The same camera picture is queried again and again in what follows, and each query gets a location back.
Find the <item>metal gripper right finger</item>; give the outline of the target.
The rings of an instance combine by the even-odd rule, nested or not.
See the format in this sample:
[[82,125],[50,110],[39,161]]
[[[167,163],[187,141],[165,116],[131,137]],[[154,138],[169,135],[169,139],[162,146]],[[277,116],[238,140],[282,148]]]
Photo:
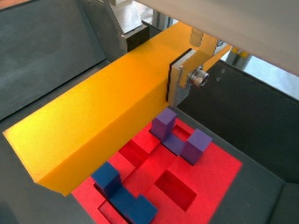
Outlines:
[[191,87],[206,84],[210,68],[232,49],[232,45],[195,28],[190,43],[191,48],[171,63],[169,70],[166,100],[174,108],[187,98]]

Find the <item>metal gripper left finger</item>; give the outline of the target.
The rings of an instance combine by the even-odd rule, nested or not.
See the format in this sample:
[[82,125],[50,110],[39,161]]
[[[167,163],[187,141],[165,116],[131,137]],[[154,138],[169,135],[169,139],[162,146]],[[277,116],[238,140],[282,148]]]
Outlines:
[[117,27],[121,47],[129,53],[150,39],[150,28],[143,24],[134,0],[103,1]]

